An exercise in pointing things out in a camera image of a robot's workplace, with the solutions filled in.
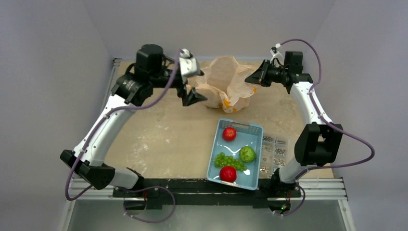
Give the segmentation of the green fake grape bunch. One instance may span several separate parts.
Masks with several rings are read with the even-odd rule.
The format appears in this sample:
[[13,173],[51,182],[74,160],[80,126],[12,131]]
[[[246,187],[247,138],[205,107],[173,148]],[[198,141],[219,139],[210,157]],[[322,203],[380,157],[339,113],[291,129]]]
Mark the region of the green fake grape bunch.
[[244,162],[239,158],[226,155],[221,152],[214,158],[214,165],[217,168],[223,168],[225,166],[233,167],[237,171],[245,171],[247,169]]

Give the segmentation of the green fake fruit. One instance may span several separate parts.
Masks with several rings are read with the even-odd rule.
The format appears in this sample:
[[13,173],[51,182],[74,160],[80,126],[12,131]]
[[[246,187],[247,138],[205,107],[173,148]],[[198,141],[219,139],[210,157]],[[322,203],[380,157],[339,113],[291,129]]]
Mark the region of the green fake fruit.
[[256,159],[256,152],[250,146],[242,147],[239,151],[239,158],[244,163],[253,162]]

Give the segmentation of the large red fake apple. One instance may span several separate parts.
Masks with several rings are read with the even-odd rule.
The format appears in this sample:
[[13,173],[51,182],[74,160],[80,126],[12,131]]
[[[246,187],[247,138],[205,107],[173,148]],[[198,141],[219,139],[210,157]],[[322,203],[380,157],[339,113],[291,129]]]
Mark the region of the large red fake apple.
[[233,183],[237,178],[237,172],[234,167],[224,166],[219,172],[219,178],[222,181]]

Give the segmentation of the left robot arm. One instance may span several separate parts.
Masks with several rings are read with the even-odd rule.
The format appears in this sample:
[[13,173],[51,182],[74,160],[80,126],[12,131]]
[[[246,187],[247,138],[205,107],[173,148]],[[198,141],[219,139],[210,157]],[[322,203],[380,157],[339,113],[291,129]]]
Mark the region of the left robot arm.
[[136,61],[117,79],[91,130],[73,150],[63,151],[61,160],[97,190],[116,186],[125,188],[132,197],[141,195],[141,175],[130,168],[107,165],[107,152],[134,113],[148,108],[145,100],[155,88],[163,92],[176,89],[183,106],[205,101],[205,96],[188,87],[188,79],[201,74],[199,63],[189,50],[182,49],[175,58],[169,58],[161,46],[143,45],[136,53]]

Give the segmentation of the orange banana print plastic bag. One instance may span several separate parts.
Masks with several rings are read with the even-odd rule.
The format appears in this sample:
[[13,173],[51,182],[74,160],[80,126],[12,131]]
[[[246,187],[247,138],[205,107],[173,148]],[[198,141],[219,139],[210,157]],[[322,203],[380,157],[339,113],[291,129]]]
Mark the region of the orange banana print plastic bag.
[[245,79],[255,72],[255,65],[241,64],[233,56],[220,56],[202,68],[203,76],[188,80],[187,88],[195,88],[207,100],[202,103],[208,108],[221,108],[231,114],[249,106],[250,97],[257,87]]

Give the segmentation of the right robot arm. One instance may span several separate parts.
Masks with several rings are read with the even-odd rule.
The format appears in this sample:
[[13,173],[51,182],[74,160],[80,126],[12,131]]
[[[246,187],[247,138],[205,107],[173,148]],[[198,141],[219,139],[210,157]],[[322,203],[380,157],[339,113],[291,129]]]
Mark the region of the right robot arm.
[[297,103],[305,125],[294,145],[294,157],[277,170],[278,178],[270,183],[271,192],[281,196],[307,171],[333,163],[343,135],[336,131],[341,125],[332,128],[331,120],[323,118],[324,110],[312,89],[314,81],[303,72],[303,53],[281,54],[276,48],[270,52],[271,59],[264,60],[245,82],[262,87],[282,84]]

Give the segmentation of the small red fake apple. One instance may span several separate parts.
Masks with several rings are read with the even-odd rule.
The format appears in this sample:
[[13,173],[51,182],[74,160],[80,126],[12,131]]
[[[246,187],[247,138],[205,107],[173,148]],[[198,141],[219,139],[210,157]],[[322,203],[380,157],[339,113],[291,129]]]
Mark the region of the small red fake apple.
[[236,136],[237,136],[237,132],[233,127],[225,128],[222,133],[222,138],[227,142],[231,142],[235,140]]

